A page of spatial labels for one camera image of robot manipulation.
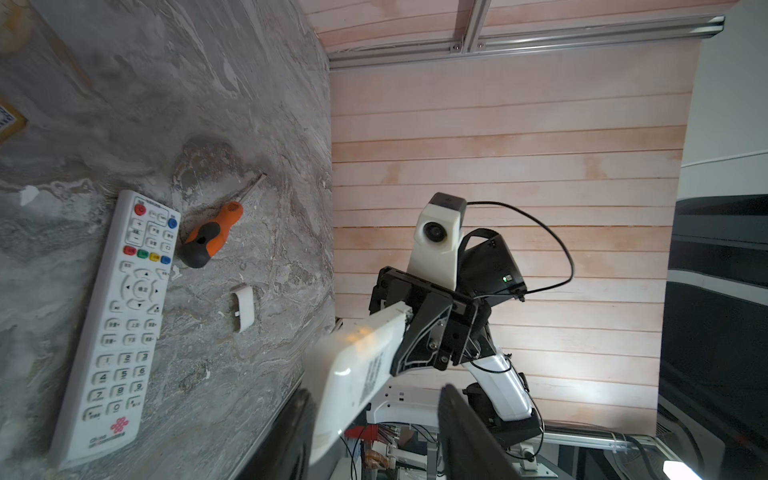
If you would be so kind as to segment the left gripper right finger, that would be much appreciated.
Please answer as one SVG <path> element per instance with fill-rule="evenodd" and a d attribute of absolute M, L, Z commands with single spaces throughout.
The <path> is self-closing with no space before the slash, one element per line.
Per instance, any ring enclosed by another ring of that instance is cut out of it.
<path fill-rule="evenodd" d="M 507 455 L 453 385 L 441 389 L 437 412 L 447 479 L 520 479 Z"/>

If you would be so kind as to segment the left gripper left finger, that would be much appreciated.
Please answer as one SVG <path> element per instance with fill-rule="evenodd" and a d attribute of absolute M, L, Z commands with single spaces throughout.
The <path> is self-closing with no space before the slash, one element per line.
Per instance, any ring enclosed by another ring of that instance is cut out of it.
<path fill-rule="evenodd" d="M 307 479 L 314 423 L 315 403 L 311 394 L 306 389 L 298 389 L 236 478 Z"/>

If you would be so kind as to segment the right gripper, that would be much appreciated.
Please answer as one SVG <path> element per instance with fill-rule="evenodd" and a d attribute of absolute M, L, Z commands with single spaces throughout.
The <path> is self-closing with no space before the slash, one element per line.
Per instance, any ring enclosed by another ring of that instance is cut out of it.
<path fill-rule="evenodd" d="M 474 299 L 397 268 L 386 266 L 377 275 L 368 304 L 370 314 L 403 302 L 412 310 L 406 321 L 401 344 L 393 357 L 390 373 L 399 376 L 406 370 L 408 357 L 428 337 L 434 326 L 444 322 L 444 332 L 472 336 L 484 328 L 491 315 L 487 301 Z"/>

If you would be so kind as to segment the white air conditioner remote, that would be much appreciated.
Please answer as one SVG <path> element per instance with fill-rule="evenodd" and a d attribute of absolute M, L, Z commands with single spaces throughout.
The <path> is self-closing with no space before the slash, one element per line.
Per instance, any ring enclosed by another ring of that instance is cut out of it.
<path fill-rule="evenodd" d="M 316 342 L 304 362 L 302 388 L 316 407 L 309 463 L 315 464 L 391 378 L 394 355 L 413 316 L 404 302 Z"/>

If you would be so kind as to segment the white battery cover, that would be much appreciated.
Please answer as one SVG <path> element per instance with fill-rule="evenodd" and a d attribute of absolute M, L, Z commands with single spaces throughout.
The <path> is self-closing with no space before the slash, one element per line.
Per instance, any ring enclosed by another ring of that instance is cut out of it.
<path fill-rule="evenodd" d="M 254 296 L 251 286 L 242 286 L 233 291 L 237 308 L 235 318 L 238 323 L 238 333 L 243 333 L 255 323 Z"/>

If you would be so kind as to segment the orange black screwdriver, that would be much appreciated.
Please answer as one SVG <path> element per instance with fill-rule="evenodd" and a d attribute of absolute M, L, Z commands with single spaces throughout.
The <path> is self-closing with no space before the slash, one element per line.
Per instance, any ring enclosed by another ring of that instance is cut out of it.
<path fill-rule="evenodd" d="M 179 257 L 186 266 L 203 268 L 223 248 L 231 228 L 244 214 L 244 201 L 265 178 L 264 173 L 260 174 L 236 200 L 223 204 L 215 217 L 192 230 L 178 250 Z"/>

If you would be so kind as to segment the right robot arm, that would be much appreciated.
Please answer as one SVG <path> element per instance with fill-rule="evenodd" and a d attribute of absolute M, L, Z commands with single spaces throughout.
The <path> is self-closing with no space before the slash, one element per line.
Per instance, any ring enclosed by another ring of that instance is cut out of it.
<path fill-rule="evenodd" d="M 522 300 L 526 293 L 498 232 L 479 228 L 462 234 L 427 222 L 416 231 L 407 270 L 381 269 L 369 304 L 372 313 L 399 301 L 413 311 L 391 375 L 460 365 L 475 379 L 463 394 L 502 447 L 542 434 L 526 380 L 495 346 L 488 325 L 493 306 Z"/>

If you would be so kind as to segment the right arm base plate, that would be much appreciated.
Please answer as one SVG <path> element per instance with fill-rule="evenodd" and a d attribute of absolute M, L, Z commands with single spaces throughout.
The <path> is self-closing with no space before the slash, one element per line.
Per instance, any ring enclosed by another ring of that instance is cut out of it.
<path fill-rule="evenodd" d="M 537 440 L 526 440 L 505 449 L 512 467 L 522 479 L 558 479 L 558 474 L 540 459 L 544 435 Z"/>

